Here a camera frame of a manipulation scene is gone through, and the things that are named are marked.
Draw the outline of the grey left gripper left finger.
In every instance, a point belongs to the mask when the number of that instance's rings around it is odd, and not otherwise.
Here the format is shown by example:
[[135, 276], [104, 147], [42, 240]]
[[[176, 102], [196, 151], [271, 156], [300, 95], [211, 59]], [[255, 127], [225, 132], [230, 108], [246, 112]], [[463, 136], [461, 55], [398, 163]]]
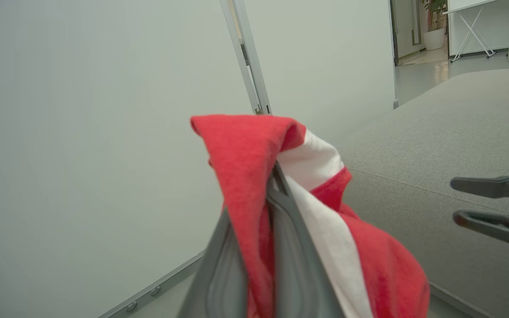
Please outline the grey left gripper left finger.
[[224, 209], [179, 311], [180, 318], [246, 318], [248, 274]]

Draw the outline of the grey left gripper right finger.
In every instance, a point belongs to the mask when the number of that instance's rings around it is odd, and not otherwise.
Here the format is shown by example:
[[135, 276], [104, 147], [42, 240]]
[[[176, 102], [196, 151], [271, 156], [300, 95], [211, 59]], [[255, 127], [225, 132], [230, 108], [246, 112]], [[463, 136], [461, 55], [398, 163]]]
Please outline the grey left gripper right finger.
[[274, 236], [277, 318], [342, 318], [341, 305], [280, 165], [266, 186]]

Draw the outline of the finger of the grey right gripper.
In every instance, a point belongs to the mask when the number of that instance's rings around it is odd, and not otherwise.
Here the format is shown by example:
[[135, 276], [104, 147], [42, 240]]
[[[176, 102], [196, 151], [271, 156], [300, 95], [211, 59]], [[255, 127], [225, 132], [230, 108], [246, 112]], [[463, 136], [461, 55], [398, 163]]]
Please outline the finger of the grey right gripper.
[[455, 177], [451, 179], [450, 186], [454, 190], [478, 197], [509, 198], [509, 176], [497, 178]]
[[454, 223], [462, 228], [509, 244], [509, 217], [479, 211], [456, 211]]

